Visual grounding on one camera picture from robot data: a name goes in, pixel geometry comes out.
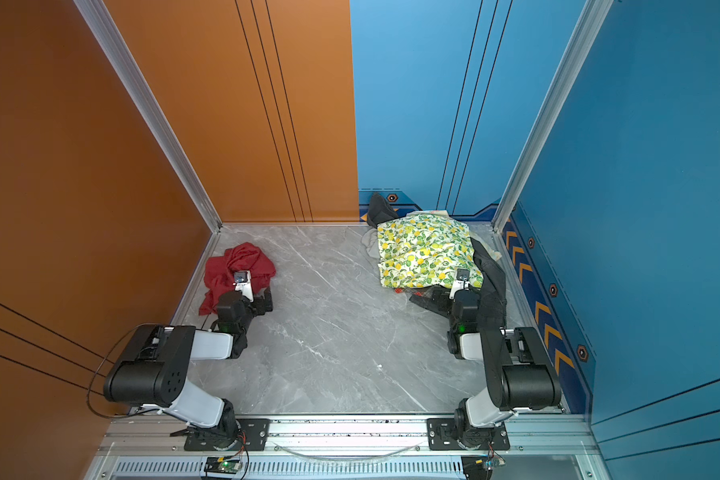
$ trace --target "black line on wall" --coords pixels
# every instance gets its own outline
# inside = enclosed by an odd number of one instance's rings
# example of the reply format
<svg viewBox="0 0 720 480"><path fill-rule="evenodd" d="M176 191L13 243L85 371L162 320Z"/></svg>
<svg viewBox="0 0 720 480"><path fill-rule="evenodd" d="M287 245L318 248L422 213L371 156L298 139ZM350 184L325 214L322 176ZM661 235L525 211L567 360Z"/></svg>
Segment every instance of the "black line on wall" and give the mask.
<svg viewBox="0 0 720 480"><path fill-rule="evenodd" d="M266 115L266 122L269 124L269 133L272 136L272 144L275 145L275 153L277 153L277 161L280 163L280 172L282 173L282 182L286 185L286 193L288 194L288 202L291 205L291 213L293 214L293 221L297 222L296 209L293 208L293 200L291 200L291 191L288 188L288 181L286 180L286 171L282 167L282 159L280 158L280 150L277 148L277 142L275 141L275 131L272 129L272 122L269 120L269 112L266 110L266 102L264 101L264 92L262 91L261 82L259 82L259 74L256 72L256 64L253 62L253 53L251 53L251 45L248 43L248 34L246 33L246 26L242 24L242 15L240 14L240 5L235 0L235 7L237 8L237 16L240 19L240 28L242 28L242 36L246 40L246 46L248 47L248 55L251 58L251 66L253 66L253 74L256 76L256 84L259 85L259 95L262 98L262 106L264 107L264 115Z"/></svg>
<svg viewBox="0 0 720 480"><path fill-rule="evenodd" d="M626 412L619 413L618 415L610 416L610 417L605 418L605 419L603 419L603 420L598 420L597 422L594 422L592 425L595 426L595 425L597 425L597 424L599 424L599 423L603 423L603 422L607 422L607 421L609 421L609 420L613 420L614 418L621 417L622 415L626 415L627 413L636 412L637 410L640 410L640 409L642 409L642 408L650 407L650 406L655 405L655 404L657 404L657 403L661 403L661 402L663 402L663 401L665 401L665 400L669 400L670 398L675 398L675 397L678 397L678 396L681 396L681 395L685 395L685 394L688 393L688 392L692 392L692 391L694 391L694 390L702 389L702 388L704 388L704 387L706 387L706 386L710 386L710 385L712 385L713 383L718 383L718 382L720 382L720 378L719 378L719 379L712 380L712 381L707 382L707 383L703 383L703 384L701 384L701 385L695 386L695 387L690 388L690 389L687 389L687 390L683 390L682 392L678 392L678 393L675 393L675 394L673 394L673 395L666 396L666 397L664 397L664 398L660 398L660 399L655 400L655 401L653 401L653 402L651 402L651 403L646 403L646 404L643 405L643 406L639 406L639 407L632 408L631 410L627 410Z"/></svg>
<svg viewBox="0 0 720 480"><path fill-rule="evenodd" d="M619 438L624 438L624 437L628 437L628 436L632 436L632 435L637 435L638 433L648 432L649 430L655 430L655 429L657 429L657 428L662 428L662 427L667 427L667 426L670 426L670 425L675 425L676 423L686 422L686 421L688 421L688 420L693 420L693 419L695 419L695 418L706 417L706 416L708 416L708 415L713 415L713 414L715 414L715 413L720 413L720 408L718 408L717 410L712 410L712 411L710 411L710 412L700 413L699 415L694 415L694 416L690 416L690 417L681 418L680 420L672 420L672 422L663 423L663 424L657 425L657 426L655 426L655 427L643 428L642 430L638 430L637 432L625 433L624 435L619 435L619 436L617 436L617 437L608 438L607 440L599 440L597 443L598 443L598 444L601 444L601 443L604 443L604 442L610 442L611 440L617 440L617 439L619 439Z"/></svg>
<svg viewBox="0 0 720 480"><path fill-rule="evenodd" d="M478 19L474 23L474 33L472 34L472 43L469 45L469 56L467 56L467 67L464 69L464 80L461 81L461 93L458 95L458 104L456 105L456 117L454 118L454 127L451 130L451 141L448 142L448 153L445 154L445 166L443 167L443 177L440 180L440 191L438 192L438 202L434 205L437 209L440 207L440 197L443 194L443 184L445 184L445 173L448 171L448 157L451 156L451 146L454 142L454 134L456 133L456 123L458 121L458 111L461 109L461 98L464 96L464 86L467 84L467 72L469 72L469 62L472 59L472 49L474 48L474 38L478 34L478 24L480 24L480 12L483 11L483 0L480 0L480 8L478 8Z"/></svg>
<svg viewBox="0 0 720 480"><path fill-rule="evenodd" d="M636 456L641 456L641 455L647 455L649 453L666 452L667 450L675 450L677 448L684 448L684 447L693 447L693 446L697 446L697 445L704 445L705 443L714 443L714 442L720 442L720 438L712 438L711 440L701 440L700 442L685 443L683 445L678 445L678 446L673 446L673 447L657 448L655 450L649 450L648 452L638 452L638 453L631 453L629 455L622 455L622 456L613 457L613 458L604 458L604 460L606 462L609 462L611 460L619 460L621 458L636 457Z"/></svg>
<svg viewBox="0 0 720 480"><path fill-rule="evenodd" d="M458 190L456 191L456 198L454 199L453 213L456 214L456 203L458 202L458 196L461 193L461 184L464 182L464 174L467 173L467 165L469 165L469 157L472 155L472 146L474 145L474 138L478 134L478 127L480 126L480 117L483 116L483 107L485 106L485 99L488 96L488 89L490 88L490 80L494 77L494 69L496 69L496 59L499 57L499 50L501 50L501 41L504 40L504 31L507 30L507 20L509 20L509 14L512 12L512 2L510 0L509 8L507 9L507 17L504 19L504 27L501 29L501 36L499 37L499 45L496 47L496 55L494 55L494 64L490 67L490 75L488 76L488 84L485 85L485 94L483 94L483 103L480 105L480 113L478 114L478 122L474 126L474 132L472 132L472 141L469 144L469 151L467 152L467 159L464 161L464 169L461 171L461 180L458 182Z"/></svg>
<svg viewBox="0 0 720 480"><path fill-rule="evenodd" d="M272 98L275 100L275 110L277 110L277 118L280 120L280 131L282 132L282 142L286 144L286 153L288 154L288 163L291 165L291 176L293 177L293 186L296 188L296 197L298 198L298 206L302 210L302 219L306 220L304 215L304 205L302 205L302 195L298 192L298 182L296 182L296 171L293 168L293 160L291 159L291 149L288 148L288 138L286 138L286 128L282 125L282 115L280 114L280 106L277 104L277 94L275 93L275 84L272 82L272 73L269 71L269 62L266 59L266 50L264 49L264 41L262 40L262 31L259 29L259 19L256 17L256 9L253 7L251 0L251 10L253 10L253 21L256 23L256 31L259 33L259 44L262 46L262 55L264 55L264 65L266 66L266 74L269 77L269 87L272 88Z"/></svg>
<svg viewBox="0 0 720 480"><path fill-rule="evenodd" d="M39 323L39 322L36 322L36 321L32 320L32 319L29 318L28 316L26 316L26 315L24 315L24 314L22 314L22 313L17 312L16 310L10 308L9 306L7 306L7 305L5 305L5 304L3 304L3 303L0 303L0 306L3 307L4 309L6 309L7 311L15 314L15 315L19 315L19 316L20 316L21 318L23 318L24 320L29 321L29 322L32 322L32 323L34 323L35 325L37 325L38 327L40 327L40 328L42 328L42 329L44 329L44 330L47 330L48 332L51 332L51 333L53 333L54 335L56 335L56 336L58 336L58 337L60 337L60 338L63 338L64 340L67 340L69 343L73 343L73 344L77 345L79 348L85 350L86 352L93 353L94 355L96 355L96 356L99 357L100 359L103 359L103 358L104 358L104 356L99 355L99 354L96 353L95 351L93 351L93 350L91 350L91 349L89 349L89 348L86 348L86 347L82 346L82 345L79 344L78 342L76 342L76 341L74 341L74 340L72 340L72 339L69 339L69 338L67 338L67 337L64 336L64 335L61 335L61 334L58 333L58 332L53 331L52 329L46 327L46 326L43 325L42 323ZM113 362L113 361L111 361L111 360L107 360L107 361L108 361L109 363L112 363L112 364L114 365L114 362Z"/></svg>
<svg viewBox="0 0 720 480"><path fill-rule="evenodd" d="M454 174L453 177L451 177L451 187L448 188L448 196L445 198L445 206L444 209L448 209L448 202L451 199L451 190L454 187L454 178L456 177L456 172L458 170L458 159L461 157L461 149L464 146L464 137L467 136L467 128L469 128L469 118L472 115L472 106L474 105L474 95L478 91L478 84L480 84L480 73L483 71L483 62L485 61L485 53L488 50L488 41L490 40L490 33L494 29L494 20L496 19L496 9L499 6L499 1L496 0L496 5L494 5L494 14L490 17L490 26L488 27L488 36L485 38L485 46L483 47L483 56L480 59L480 68L478 69L478 79L474 81L474 90L472 90L472 99L469 102L469 110L467 111L467 121L464 123L464 131L461 133L461 143L458 146L458 154L456 154L456 164L454 165Z"/></svg>
<svg viewBox="0 0 720 480"><path fill-rule="evenodd" d="M43 370L36 369L36 368L34 368L33 366L29 366L29 365L27 365L26 363L20 362L19 360L13 360L13 359L10 359L10 358L8 358L8 357L6 357L6 356L3 356L3 355L1 355L1 354L0 354L0 358L3 359L3 360L8 360L9 362L15 363L16 365L21 365L21 366L27 367L29 370L35 370L36 372L42 373L43 375L47 375L47 376L49 376L49 377L51 377L51 378L54 378L54 379L57 379L57 380L61 380L61 381L64 382L64 383L68 383L68 384L70 384L70 385L74 385L74 386L76 386L77 388L80 388L80 389L85 390L86 392L88 391L88 389L87 389L86 387L82 386L82 385L78 385L78 384L75 383L75 382L70 382L69 380L62 379L61 377L56 376L56 375L54 375L53 373L48 373L48 372L44 372ZM95 390L91 390L91 391L92 391L93 393L96 393L97 395L104 396L104 394L99 393L99 392L96 392Z"/></svg>
<svg viewBox="0 0 720 480"><path fill-rule="evenodd" d="M282 74L282 64L280 63L280 53L277 50L277 40L275 40L275 28L272 26L272 16L269 14L269 2L264 0L266 5L266 16L269 19L269 30L272 32L272 42L275 44L275 55L277 56L277 65L280 69L280 80L282 81L282 91L286 94L286 107L288 108L288 117L291 119L291 130L293 131L293 140L296 143L296 156L298 158L298 167L302 171L302 181L304 182L304 193L307 197L307 207L309 208L309 218L314 222L315 217L312 216L312 202L309 200L309 188L307 187L307 178L304 176L304 165L302 164L302 154L298 149L298 137L296 136L296 126L293 124L293 113L291 113L291 102L288 101L288 89L286 88L286 78Z"/></svg>
<svg viewBox="0 0 720 480"><path fill-rule="evenodd" d="M7 330L3 330L3 329L1 329L1 328L0 328L0 331L1 331L2 333L5 333L6 335L12 336L12 337L15 338L15 339L21 340L22 342L29 343L29 344L32 345L33 347L39 348L40 350L43 350L44 352L47 352L47 353L49 353L49 354L51 354L51 355L53 355L53 356L56 356L56 357L58 357L58 358L60 358L60 359L62 359L62 360L66 360L67 362L72 363L73 365L77 365L77 366L78 366L79 368L81 368L81 369L86 369L87 371L89 371L89 372L91 372L91 373L95 373L95 370L89 369L89 368L86 367L85 365L81 365L81 364L77 363L75 360L69 360L69 359L68 359L67 357L65 357L65 356L59 355L59 354L56 353L56 352L52 352L52 351L50 351L50 350L48 350L48 349L46 349L46 348L43 348L42 346L39 346L37 343L32 343L32 342L30 342L29 340L20 337L19 335L15 335L15 334L13 334L13 333L11 333L11 332L9 332L9 331L7 331ZM102 375L102 374L100 374L100 373L97 373L97 375L98 375L98 376L101 376L101 377L104 377L104 375Z"/></svg>

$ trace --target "metal vent grille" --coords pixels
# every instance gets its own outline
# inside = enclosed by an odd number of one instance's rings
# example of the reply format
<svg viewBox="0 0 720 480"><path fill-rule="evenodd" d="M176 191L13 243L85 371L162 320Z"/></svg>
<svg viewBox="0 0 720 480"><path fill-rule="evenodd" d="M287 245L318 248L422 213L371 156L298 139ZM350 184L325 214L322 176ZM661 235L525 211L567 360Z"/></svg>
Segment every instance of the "metal vent grille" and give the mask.
<svg viewBox="0 0 720 480"><path fill-rule="evenodd" d="M199 478L206 457L120 457L115 478Z"/></svg>
<svg viewBox="0 0 720 480"><path fill-rule="evenodd" d="M114 478L203 478L206 457L120 457ZM459 456L406 456L380 463L313 461L290 456L253 457L246 480L320 478L464 478ZM213 475L208 478L235 478Z"/></svg>
<svg viewBox="0 0 720 480"><path fill-rule="evenodd" d="M246 480L255 478L459 478L458 456L403 457L380 463L310 461L293 457L252 458Z"/></svg>

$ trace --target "gray marble floor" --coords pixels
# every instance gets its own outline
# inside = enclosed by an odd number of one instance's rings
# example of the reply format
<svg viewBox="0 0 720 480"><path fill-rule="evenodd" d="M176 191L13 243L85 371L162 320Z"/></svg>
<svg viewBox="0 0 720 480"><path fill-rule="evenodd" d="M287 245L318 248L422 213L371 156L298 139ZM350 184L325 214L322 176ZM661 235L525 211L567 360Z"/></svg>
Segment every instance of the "gray marble floor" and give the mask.
<svg viewBox="0 0 720 480"><path fill-rule="evenodd" d="M360 243L367 226L225 226L214 255L251 242L278 272L275 310L238 360L192 362L188 378L238 412L451 412L485 386L480 362L448 353L448 321L383 288ZM200 286L183 323L198 316ZM508 296L508 323L518 308Z"/></svg>

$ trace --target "yellow chevron stripe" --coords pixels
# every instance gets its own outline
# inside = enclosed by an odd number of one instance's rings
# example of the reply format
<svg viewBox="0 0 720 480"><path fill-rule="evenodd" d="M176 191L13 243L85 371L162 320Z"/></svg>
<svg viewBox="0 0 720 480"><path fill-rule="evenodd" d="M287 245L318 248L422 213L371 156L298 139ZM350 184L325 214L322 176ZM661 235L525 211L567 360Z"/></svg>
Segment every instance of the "yellow chevron stripe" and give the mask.
<svg viewBox="0 0 720 480"><path fill-rule="evenodd" d="M546 306L543 303L536 302L536 324L539 324L539 311L547 312L550 315L552 315L552 312L550 312L550 309L548 306Z"/></svg>
<svg viewBox="0 0 720 480"><path fill-rule="evenodd" d="M368 214L366 213L365 215L361 216L361 217L360 217L360 220L362 220L362 221L364 221L364 222L367 222L367 221L368 221Z"/></svg>
<svg viewBox="0 0 720 480"><path fill-rule="evenodd" d="M523 270L528 270L529 272L534 271L532 268L530 268L530 265L520 262L520 284L521 285L523 283Z"/></svg>
<svg viewBox="0 0 720 480"><path fill-rule="evenodd" d="M568 358L568 356L564 353L562 353L559 350L554 351L554 370L557 372L557 375L560 374L560 360L563 360L568 365L570 365L570 368L575 369L574 361Z"/></svg>
<svg viewBox="0 0 720 480"><path fill-rule="evenodd" d="M547 349L550 348L550 333L552 335L555 335L560 340L563 339L563 336L558 332L556 329L552 328L548 323L544 326L544 344L547 346Z"/></svg>
<svg viewBox="0 0 720 480"><path fill-rule="evenodd" d="M524 254L524 253L525 253L525 250L523 250L522 248L520 248L518 246L513 246L512 247L512 265L517 265L515 263L515 260L518 258L518 254Z"/></svg>
<svg viewBox="0 0 720 480"><path fill-rule="evenodd" d="M515 232L507 232L507 251L509 251L509 237L510 236L514 236L515 238L517 238L518 234L516 234Z"/></svg>

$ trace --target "blue wall panel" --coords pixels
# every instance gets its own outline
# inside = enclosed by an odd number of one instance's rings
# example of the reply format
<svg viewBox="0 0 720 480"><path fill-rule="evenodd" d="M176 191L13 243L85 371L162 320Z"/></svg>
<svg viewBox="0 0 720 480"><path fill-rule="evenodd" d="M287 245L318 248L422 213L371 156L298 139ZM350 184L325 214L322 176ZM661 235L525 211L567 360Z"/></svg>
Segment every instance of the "blue wall panel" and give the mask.
<svg viewBox="0 0 720 480"><path fill-rule="evenodd" d="M720 385L641 408L720 378L720 0L613 4L520 202L596 356L596 438L720 408ZM718 434L720 413L602 448Z"/></svg>
<svg viewBox="0 0 720 480"><path fill-rule="evenodd" d="M458 194L464 215L495 202L584 0L350 5L360 189L400 190L425 209L448 202L452 213Z"/></svg>
<svg viewBox="0 0 720 480"><path fill-rule="evenodd" d="M583 6L584 0L512 3L469 162L462 156L457 168L454 183L464 182L455 209L456 187L451 196L454 214L473 214L504 194Z"/></svg>
<svg viewBox="0 0 720 480"><path fill-rule="evenodd" d="M550 266L546 258L539 255L540 249L533 243L533 232L521 209L513 212L504 226L502 240L547 347L547 355L557 372L570 413L588 418L592 403L588 382L595 371L595 360L588 357L583 361L576 353L577 347L586 343L584 335L565 298L548 294Z"/></svg>
<svg viewBox="0 0 720 480"><path fill-rule="evenodd" d="M720 480L720 442L611 460L606 465L614 479Z"/></svg>
<svg viewBox="0 0 720 480"><path fill-rule="evenodd" d="M361 189L434 208L479 6L350 2Z"/></svg>

